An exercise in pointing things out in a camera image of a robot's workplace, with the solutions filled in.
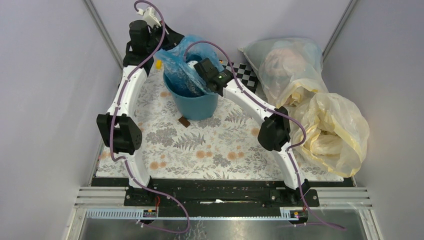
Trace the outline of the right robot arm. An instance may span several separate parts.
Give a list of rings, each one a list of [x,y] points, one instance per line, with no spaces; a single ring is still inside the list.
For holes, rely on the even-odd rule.
[[[189,61],[188,66],[195,70],[206,86],[213,93],[234,102],[247,112],[260,126],[257,140],[267,151],[270,151],[277,162],[287,191],[287,201],[293,206],[301,205],[307,194],[301,186],[305,178],[295,159],[291,143],[290,121],[284,107],[275,106],[263,101],[252,93],[237,76],[228,69],[219,71],[212,62],[205,58],[201,61]]]

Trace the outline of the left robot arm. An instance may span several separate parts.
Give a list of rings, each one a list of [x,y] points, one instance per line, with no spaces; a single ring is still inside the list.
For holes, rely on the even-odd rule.
[[[142,160],[142,130],[135,123],[136,102],[148,79],[158,50],[171,50],[184,38],[163,21],[149,24],[135,20],[129,24],[121,81],[111,106],[98,114],[96,124],[103,143],[114,162],[123,162],[129,185],[139,188],[136,199],[144,206],[152,204],[155,192],[148,187],[151,175]]]

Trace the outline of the blue plastic trash bag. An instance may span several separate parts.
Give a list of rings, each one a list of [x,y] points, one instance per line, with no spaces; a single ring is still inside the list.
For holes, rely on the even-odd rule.
[[[185,54],[189,45],[201,41],[197,35],[187,35],[171,50],[159,50],[154,57],[161,60],[164,66],[164,74],[170,81],[173,91],[184,97],[199,97],[212,92],[207,88],[205,81],[198,75],[195,69],[189,67],[187,62],[210,59],[212,64],[223,71],[224,67],[214,50],[207,43],[198,43],[192,46]]]

